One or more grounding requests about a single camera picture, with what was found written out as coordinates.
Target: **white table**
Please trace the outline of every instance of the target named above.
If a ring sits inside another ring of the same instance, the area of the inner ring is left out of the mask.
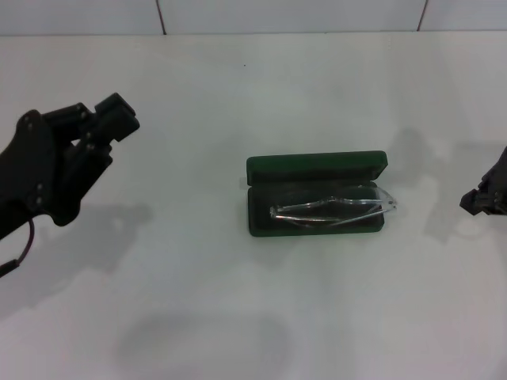
[[[506,59],[504,32],[0,39],[1,149],[113,92],[141,123],[0,280],[2,378],[505,378],[507,218],[459,200],[507,145]],[[249,156],[351,150],[387,152],[380,233],[248,234]]]

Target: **white tabletop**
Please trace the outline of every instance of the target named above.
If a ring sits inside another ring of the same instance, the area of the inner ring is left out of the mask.
[[[2,378],[505,378],[507,218],[459,201],[507,145],[506,59],[504,32],[0,39],[0,149],[113,92],[141,123],[0,280]],[[249,156],[353,150],[387,152],[381,232],[249,235]]]

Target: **robotic hand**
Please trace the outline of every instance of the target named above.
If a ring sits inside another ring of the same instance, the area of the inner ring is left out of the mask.
[[[82,197],[112,163],[110,143],[139,128],[135,112],[114,93],[92,113],[82,103],[17,122],[12,142],[0,154],[0,240],[24,223],[30,239],[19,257],[0,265],[0,277],[26,257],[32,219],[46,214],[65,226],[79,214]]]

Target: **white wall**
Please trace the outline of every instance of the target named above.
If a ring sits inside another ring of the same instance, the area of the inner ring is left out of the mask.
[[[155,0],[2,0],[0,35],[162,34]]]
[[[429,0],[421,30],[505,30],[506,0]]]
[[[160,0],[169,34],[416,30],[425,0]]]

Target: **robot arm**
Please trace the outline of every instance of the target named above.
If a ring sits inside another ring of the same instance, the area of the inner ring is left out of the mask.
[[[83,196],[112,163],[111,141],[138,128],[134,110],[117,93],[95,113],[79,103],[24,114],[0,154],[0,240],[37,215],[51,216],[57,226],[72,222]],[[0,277],[23,258],[0,266]]]

